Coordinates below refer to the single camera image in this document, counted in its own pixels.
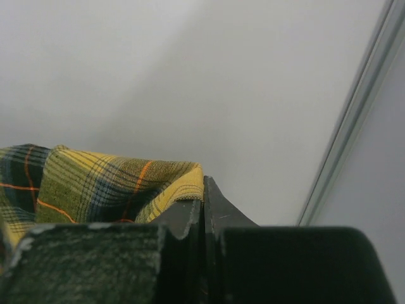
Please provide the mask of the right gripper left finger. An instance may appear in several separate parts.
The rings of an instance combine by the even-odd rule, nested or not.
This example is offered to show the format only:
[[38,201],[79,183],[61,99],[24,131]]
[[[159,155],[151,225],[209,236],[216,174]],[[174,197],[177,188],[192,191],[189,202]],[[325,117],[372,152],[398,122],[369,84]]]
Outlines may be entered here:
[[2,303],[192,303],[201,203],[148,224],[39,224],[1,276]]

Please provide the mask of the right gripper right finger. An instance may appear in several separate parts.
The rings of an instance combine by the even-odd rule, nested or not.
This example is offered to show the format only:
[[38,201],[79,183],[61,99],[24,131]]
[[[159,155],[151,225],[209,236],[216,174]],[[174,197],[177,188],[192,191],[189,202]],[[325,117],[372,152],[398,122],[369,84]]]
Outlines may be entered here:
[[371,241],[353,227],[260,226],[204,178],[210,303],[395,303]]

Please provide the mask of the yellow plaid long sleeve shirt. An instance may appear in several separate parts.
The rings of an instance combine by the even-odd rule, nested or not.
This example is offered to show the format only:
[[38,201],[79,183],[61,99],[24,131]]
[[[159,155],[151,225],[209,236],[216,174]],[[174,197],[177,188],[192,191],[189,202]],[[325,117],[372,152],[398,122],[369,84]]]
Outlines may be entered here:
[[146,224],[177,201],[202,200],[191,161],[128,158],[22,144],[1,149],[1,262],[37,224]]

